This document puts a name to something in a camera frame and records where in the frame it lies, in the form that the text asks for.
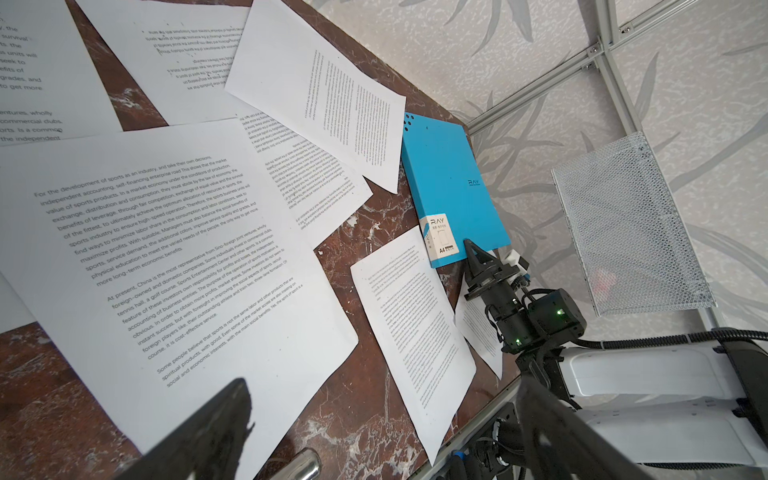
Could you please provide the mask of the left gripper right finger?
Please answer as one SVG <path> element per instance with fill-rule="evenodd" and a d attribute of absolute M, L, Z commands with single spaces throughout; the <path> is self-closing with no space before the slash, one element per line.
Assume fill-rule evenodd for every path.
<path fill-rule="evenodd" d="M 525 466 L 535 479 L 649 477 L 532 376 L 520 378 L 515 405 Z"/>

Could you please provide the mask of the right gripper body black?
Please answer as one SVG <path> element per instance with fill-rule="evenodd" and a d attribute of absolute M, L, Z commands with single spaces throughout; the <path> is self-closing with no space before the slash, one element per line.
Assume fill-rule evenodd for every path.
<path fill-rule="evenodd" d="M 466 298 L 480 298 L 484 315 L 509 354 L 548 351 L 577 340 L 586 330 L 579 307 L 563 289 L 533 289 L 519 298 L 520 284 L 513 286 L 513 268 L 500 263 L 466 265 Z"/>

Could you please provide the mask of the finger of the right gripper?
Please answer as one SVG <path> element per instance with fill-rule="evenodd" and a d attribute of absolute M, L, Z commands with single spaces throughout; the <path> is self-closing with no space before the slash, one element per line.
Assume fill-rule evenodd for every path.
<path fill-rule="evenodd" d="M 498 271 L 498 258 L 483 250 L 470 239 L 464 240 L 466 253 L 465 280 L 467 282 L 483 282 L 492 278 Z"/>

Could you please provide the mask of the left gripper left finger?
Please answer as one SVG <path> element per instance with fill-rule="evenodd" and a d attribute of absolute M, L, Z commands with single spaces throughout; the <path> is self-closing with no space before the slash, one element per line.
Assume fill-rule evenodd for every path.
<path fill-rule="evenodd" d="M 226 385 L 128 470 L 121 479 L 233 479 L 252 403 L 247 383 Z"/>

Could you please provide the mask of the blue folder black inside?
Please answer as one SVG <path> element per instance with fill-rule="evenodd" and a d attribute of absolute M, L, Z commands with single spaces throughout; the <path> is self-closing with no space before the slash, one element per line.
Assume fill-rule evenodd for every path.
<path fill-rule="evenodd" d="M 407 113 L 401 160 L 432 267 L 511 244 L 460 125 Z"/>

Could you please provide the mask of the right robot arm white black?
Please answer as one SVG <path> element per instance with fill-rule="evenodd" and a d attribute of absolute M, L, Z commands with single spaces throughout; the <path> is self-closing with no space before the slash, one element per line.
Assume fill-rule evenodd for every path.
<path fill-rule="evenodd" d="M 715 328 L 595 341 L 562 289 L 527 264 L 464 244 L 467 298 L 502 352 L 630 460 L 652 468 L 767 465 L 767 335 Z"/>

